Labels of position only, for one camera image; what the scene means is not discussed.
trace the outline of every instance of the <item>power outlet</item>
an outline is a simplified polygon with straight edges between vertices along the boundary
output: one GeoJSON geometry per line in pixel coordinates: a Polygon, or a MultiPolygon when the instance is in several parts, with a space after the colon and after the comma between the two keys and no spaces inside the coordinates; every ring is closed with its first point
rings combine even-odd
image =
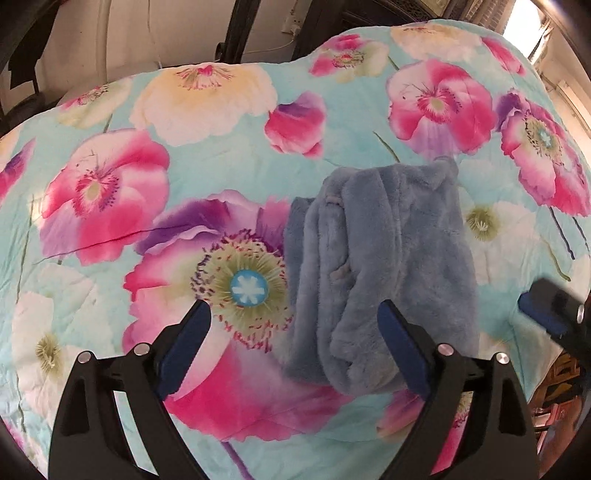
{"type": "Polygon", "coordinates": [[[301,30],[301,25],[303,22],[304,21],[301,18],[298,18],[293,13],[290,13],[285,19],[285,22],[283,22],[281,31],[283,33],[289,33],[293,36],[297,36],[301,30]]]}

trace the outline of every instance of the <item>bed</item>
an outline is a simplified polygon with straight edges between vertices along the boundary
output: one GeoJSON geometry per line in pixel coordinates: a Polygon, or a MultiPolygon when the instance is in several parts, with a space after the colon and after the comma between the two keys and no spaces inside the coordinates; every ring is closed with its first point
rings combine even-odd
{"type": "MultiPolygon", "coordinates": [[[[483,28],[434,21],[350,30],[286,64],[139,74],[3,137],[4,423],[46,473],[78,353],[151,342],[206,296],[215,341],[166,402],[206,473],[378,478],[415,404],[400,392],[353,398],[283,376],[292,320],[283,228],[290,202],[315,196],[338,166],[440,155],[459,168],[479,356],[506,352],[529,398],[560,348],[518,313],[517,298],[540,276],[589,294],[589,166],[516,49],[483,28]],[[272,303],[262,337],[206,281],[230,281],[245,251],[272,303]]],[[[125,398],[118,403],[136,461],[151,470],[125,398]]]]}

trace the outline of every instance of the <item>pink poppy print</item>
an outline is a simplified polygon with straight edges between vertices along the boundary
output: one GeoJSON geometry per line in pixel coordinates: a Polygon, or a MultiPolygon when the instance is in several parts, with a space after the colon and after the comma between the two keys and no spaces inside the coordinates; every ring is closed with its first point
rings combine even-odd
{"type": "Polygon", "coordinates": [[[591,213],[589,184],[568,134],[548,110],[512,89],[496,103],[501,149],[538,205],[568,215],[591,213]]]}
{"type": "MultiPolygon", "coordinates": [[[[452,465],[466,428],[471,403],[472,393],[462,394],[452,428],[433,467],[432,475],[452,465]]],[[[421,414],[424,405],[423,399],[410,390],[404,389],[394,392],[392,401],[386,407],[384,415],[376,426],[378,436],[387,440],[388,437],[413,424],[421,414]]]]}
{"type": "Polygon", "coordinates": [[[265,135],[280,153],[299,153],[310,159],[322,157],[326,106],[313,92],[302,93],[293,103],[282,103],[269,113],[265,135]]]}
{"type": "Polygon", "coordinates": [[[493,37],[482,37],[482,43],[488,47],[494,57],[501,64],[501,67],[503,67],[506,71],[525,76],[526,70],[523,64],[517,57],[515,57],[515,55],[513,55],[507,46],[503,45],[500,40],[497,40],[493,37]]]}
{"type": "Polygon", "coordinates": [[[357,34],[343,34],[324,42],[318,49],[310,73],[315,77],[336,75],[341,83],[357,77],[377,77],[388,62],[388,46],[364,40],[357,34]]]}
{"type": "Polygon", "coordinates": [[[21,178],[29,160],[33,156],[34,150],[35,140],[31,140],[19,153],[8,161],[4,169],[0,172],[0,205],[13,185],[21,178]]]}
{"type": "Polygon", "coordinates": [[[281,348],[292,321],[283,260],[289,209],[288,202],[258,204],[234,190],[188,200],[156,219],[136,245],[142,261],[125,277],[136,318],[124,333],[125,351],[152,342],[195,299],[211,306],[207,338],[165,404],[226,449],[231,439],[317,432],[351,400],[282,374],[281,348]]]}
{"type": "Polygon", "coordinates": [[[168,161],[166,149],[146,131],[122,129],[89,138],[46,190],[43,254],[76,253],[82,265],[119,258],[164,209],[168,161]]]}
{"type": "Polygon", "coordinates": [[[436,59],[405,66],[387,83],[392,132],[428,160],[474,154],[496,123],[491,94],[462,68],[436,59]]]}

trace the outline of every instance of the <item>electrical cord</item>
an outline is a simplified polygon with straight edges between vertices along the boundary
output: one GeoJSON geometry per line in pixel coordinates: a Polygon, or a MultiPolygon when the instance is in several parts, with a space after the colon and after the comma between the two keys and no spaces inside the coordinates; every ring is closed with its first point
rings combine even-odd
{"type": "Polygon", "coordinates": [[[296,38],[293,37],[289,43],[286,43],[285,45],[282,45],[281,47],[268,48],[267,50],[251,50],[251,51],[246,51],[242,55],[248,55],[250,53],[263,53],[263,52],[267,52],[267,51],[281,50],[282,48],[289,47],[295,41],[296,41],[296,38]]]}
{"type": "Polygon", "coordinates": [[[154,47],[154,52],[156,53],[156,59],[158,61],[158,68],[162,69],[162,61],[160,59],[160,53],[158,52],[158,46],[156,45],[156,40],[154,38],[154,34],[152,33],[152,0],[148,0],[148,35],[150,36],[150,41],[152,42],[152,46],[154,47]]]}

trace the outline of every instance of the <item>white wall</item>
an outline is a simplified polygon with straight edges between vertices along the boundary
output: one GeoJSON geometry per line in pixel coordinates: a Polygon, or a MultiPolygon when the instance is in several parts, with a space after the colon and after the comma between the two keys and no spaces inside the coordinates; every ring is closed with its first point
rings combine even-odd
{"type": "MultiPolygon", "coordinates": [[[[299,0],[309,5],[311,0],[299,0]]],[[[151,0],[151,29],[164,66],[212,61],[224,41],[234,0],[151,0]]],[[[49,100],[81,83],[96,82],[95,38],[100,0],[70,0],[57,15],[41,60],[40,88],[49,100]]],[[[296,0],[262,0],[245,51],[287,44],[291,35],[281,27],[296,0]]],[[[109,77],[122,66],[152,69],[157,54],[148,35],[148,0],[113,0],[108,37],[109,77]]],[[[288,61],[294,45],[278,51],[252,53],[244,61],[288,61]]],[[[33,92],[31,85],[9,91],[9,73],[0,74],[0,101],[5,111],[33,92]]]]}
{"type": "MultiPolygon", "coordinates": [[[[541,64],[541,71],[555,85],[564,80],[587,111],[591,112],[591,80],[567,41],[557,30],[552,33],[548,54],[541,64]]],[[[550,90],[548,94],[566,128],[591,166],[591,138],[563,97],[553,90],[550,90]]]]}

